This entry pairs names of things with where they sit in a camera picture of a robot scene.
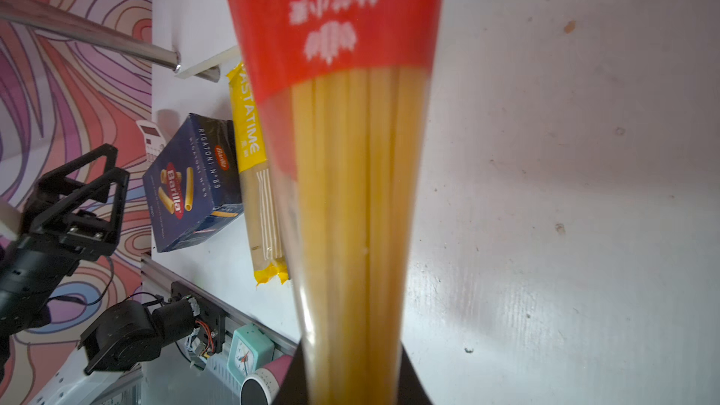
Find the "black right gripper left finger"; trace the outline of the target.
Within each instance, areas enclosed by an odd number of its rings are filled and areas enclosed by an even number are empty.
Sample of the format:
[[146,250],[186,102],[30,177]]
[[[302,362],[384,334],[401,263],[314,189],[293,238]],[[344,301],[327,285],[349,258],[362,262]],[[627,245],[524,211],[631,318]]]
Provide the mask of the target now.
[[306,378],[305,356],[303,345],[299,344],[292,357],[292,362],[279,387],[279,392],[272,402],[273,405],[308,405],[309,390]]

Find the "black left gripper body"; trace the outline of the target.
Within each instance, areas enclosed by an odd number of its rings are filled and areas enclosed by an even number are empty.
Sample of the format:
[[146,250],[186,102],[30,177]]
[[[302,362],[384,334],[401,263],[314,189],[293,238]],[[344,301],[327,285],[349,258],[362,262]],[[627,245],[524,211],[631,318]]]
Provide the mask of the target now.
[[1,261],[1,335],[9,337],[51,321],[48,302],[80,262],[113,253],[103,232],[30,232],[11,243]]

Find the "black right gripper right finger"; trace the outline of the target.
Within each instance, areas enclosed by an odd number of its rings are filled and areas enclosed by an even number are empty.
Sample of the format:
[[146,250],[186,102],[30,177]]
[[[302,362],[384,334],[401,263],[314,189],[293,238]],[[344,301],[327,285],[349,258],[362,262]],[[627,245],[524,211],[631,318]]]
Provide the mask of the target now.
[[399,368],[399,386],[397,387],[397,404],[398,405],[431,405],[425,388],[414,369],[414,365],[410,360],[405,347],[402,347],[400,368]]

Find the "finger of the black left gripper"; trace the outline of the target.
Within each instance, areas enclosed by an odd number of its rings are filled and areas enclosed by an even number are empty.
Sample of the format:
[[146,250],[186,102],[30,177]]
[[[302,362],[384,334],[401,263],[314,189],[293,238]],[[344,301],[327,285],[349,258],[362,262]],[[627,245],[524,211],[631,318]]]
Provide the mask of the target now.
[[88,183],[57,169],[39,181],[37,192],[44,204],[30,221],[30,232],[62,248],[115,248],[128,190],[129,172],[118,167]]
[[[47,203],[55,203],[62,197],[68,197],[110,172],[116,166],[117,156],[118,150],[115,146],[103,144],[41,176],[34,187],[33,197]],[[84,181],[75,178],[75,174],[78,176],[84,168],[88,168],[89,172],[94,168],[101,168],[101,171],[98,171],[95,177],[88,176]]]

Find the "yellow Pastatime spaghetti bag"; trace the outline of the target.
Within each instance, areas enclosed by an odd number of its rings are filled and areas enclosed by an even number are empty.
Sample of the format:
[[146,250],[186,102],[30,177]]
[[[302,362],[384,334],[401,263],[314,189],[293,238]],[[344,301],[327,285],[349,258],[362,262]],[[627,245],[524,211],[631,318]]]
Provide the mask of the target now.
[[247,238],[257,284],[290,279],[273,196],[266,142],[244,64],[229,74],[232,123]]

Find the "red spaghetti bag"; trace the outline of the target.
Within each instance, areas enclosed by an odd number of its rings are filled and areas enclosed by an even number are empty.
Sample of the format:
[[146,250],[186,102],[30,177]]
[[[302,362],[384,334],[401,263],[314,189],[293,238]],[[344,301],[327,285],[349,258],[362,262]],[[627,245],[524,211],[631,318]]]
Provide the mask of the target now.
[[443,0],[228,0],[312,404],[396,404]]

